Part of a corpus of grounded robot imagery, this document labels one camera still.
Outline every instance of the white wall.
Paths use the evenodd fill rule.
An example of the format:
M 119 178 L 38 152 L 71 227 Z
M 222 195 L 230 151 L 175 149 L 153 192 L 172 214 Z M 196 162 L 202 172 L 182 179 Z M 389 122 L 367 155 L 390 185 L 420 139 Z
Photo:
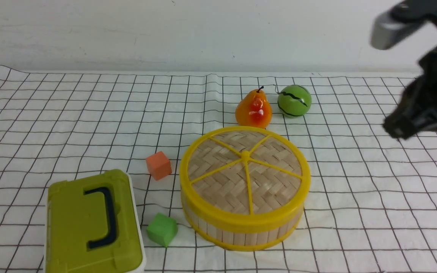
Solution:
M 399 0 L 0 0 L 0 64 L 17 69 L 416 71 L 427 26 L 383 52 Z

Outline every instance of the yellow plastic rim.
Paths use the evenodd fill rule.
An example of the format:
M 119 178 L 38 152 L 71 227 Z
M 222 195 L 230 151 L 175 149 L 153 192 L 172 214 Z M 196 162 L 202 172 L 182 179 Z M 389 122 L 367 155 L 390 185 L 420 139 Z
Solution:
M 276 209 L 271 212 L 267 212 L 264 214 L 250 214 L 250 215 L 238 215 L 231 212 L 223 211 L 221 209 L 216 208 L 215 206 L 209 204 L 205 200 L 203 200 L 198 193 L 193 189 L 192 183 L 194 181 L 197 181 L 198 179 L 195 179 L 194 181 L 189 180 L 188 176 L 188 168 L 189 168 L 189 160 L 193 154 L 193 152 L 196 150 L 196 148 L 203 143 L 205 140 L 213 140 L 217 142 L 220 145 L 223 145 L 224 147 L 229 147 L 225 143 L 220 142 L 220 140 L 217 140 L 215 138 L 212 138 L 214 135 L 219 135 L 221 133 L 227 133 L 231 131 L 253 131 L 257 133 L 262 133 L 265 135 L 265 138 L 262 139 L 259 143 L 253 147 L 252 151 L 259 146 L 265 139 L 267 138 L 276 138 L 281 143 L 289 147 L 291 151 L 293 151 L 293 154 L 298 159 L 298 162 L 300 163 L 300 167 L 302 170 L 302 175 L 298 176 L 297 174 L 293 174 L 294 176 L 300 177 L 302 179 L 300 188 L 298 189 L 296 195 L 284 206 L 282 206 L 279 209 Z M 232 163 L 238 163 L 239 161 L 252 161 L 255 163 L 264 164 L 265 162 L 260 162 L 255 159 L 251 159 L 248 156 L 250 155 L 250 151 L 239 153 L 238 151 L 235 151 L 234 149 L 231 149 L 232 152 L 238 153 L 241 159 L 236 160 Z M 208 173 L 210 175 L 211 173 L 215 173 L 217 170 L 211 171 Z M 248 186 L 248 194 L 249 194 L 249 202 L 252 202 L 251 197 L 251 190 L 250 190 L 250 180 L 248 177 L 248 169 L 246 169 L 246 175 L 247 175 L 247 186 Z M 297 147 L 295 147 L 291 142 L 283 138 L 282 136 L 273 133 L 271 131 L 267 131 L 264 129 L 256 128 L 256 127 L 248 127 L 248 126 L 232 126 L 232 127 L 226 127 L 221 128 L 215 131 L 212 131 L 210 133 L 207 133 L 205 135 L 202 135 L 198 140 L 192 143 L 192 145 L 187 149 L 185 152 L 182 163 L 180 165 L 180 183 L 181 183 L 181 190 L 184 193 L 184 195 L 187 197 L 187 201 L 189 204 L 190 209 L 192 209 L 197 216 L 205 220 L 206 222 L 214 225 L 216 228 L 220 228 L 222 230 L 235 232 L 235 233 L 260 233 L 260 232 L 266 232 L 269 230 L 272 230 L 274 228 L 279 228 L 280 226 L 284 225 L 285 223 L 288 223 L 291 219 L 293 219 L 298 213 L 299 209 L 303 208 L 303 203 L 305 202 L 305 199 L 307 197 L 307 194 L 309 192 L 310 183 L 311 183 L 311 174 L 310 169 L 308 166 L 308 162 L 303 156 L 303 154 L 298 150 Z

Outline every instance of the lid center knob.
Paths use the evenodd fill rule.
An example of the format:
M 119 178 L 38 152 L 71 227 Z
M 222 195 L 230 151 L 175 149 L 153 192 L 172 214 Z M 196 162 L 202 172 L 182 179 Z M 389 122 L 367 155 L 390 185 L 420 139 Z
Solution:
M 249 151 L 242 151 L 242 161 L 246 162 L 250 159 L 250 152 Z

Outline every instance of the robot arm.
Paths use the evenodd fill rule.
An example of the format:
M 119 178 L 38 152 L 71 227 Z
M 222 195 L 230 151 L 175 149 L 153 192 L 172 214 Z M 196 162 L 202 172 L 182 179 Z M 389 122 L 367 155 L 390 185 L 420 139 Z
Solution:
M 371 45 L 388 50 L 430 21 L 437 27 L 437 0 L 406 0 L 374 21 Z M 418 61 L 423 75 L 402 93 L 383 127 L 392 138 L 407 140 L 422 131 L 437 132 L 437 47 Z

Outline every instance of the bamboo steamer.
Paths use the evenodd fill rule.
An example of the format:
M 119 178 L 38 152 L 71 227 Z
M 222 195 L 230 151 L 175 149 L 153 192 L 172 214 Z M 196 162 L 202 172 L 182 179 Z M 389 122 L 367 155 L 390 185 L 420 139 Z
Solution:
M 184 214 L 197 233 L 226 249 L 255 251 L 294 231 L 311 175 L 282 136 L 236 126 L 196 140 L 182 159 L 180 181 Z

